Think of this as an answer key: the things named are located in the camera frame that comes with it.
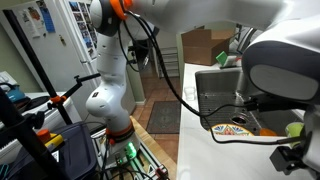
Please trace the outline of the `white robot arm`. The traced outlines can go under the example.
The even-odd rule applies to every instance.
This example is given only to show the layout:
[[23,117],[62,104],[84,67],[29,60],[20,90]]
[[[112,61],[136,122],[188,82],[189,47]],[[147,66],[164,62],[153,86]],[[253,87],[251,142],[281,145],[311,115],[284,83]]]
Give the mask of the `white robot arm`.
[[243,52],[242,70],[269,97],[272,110],[306,111],[307,140],[298,161],[319,171],[320,0],[93,0],[90,16],[102,55],[99,71],[107,76],[111,59],[125,57],[125,22],[131,30],[152,25],[180,32],[184,60],[199,65],[212,65],[231,37],[214,39],[203,25],[226,21],[260,30]]

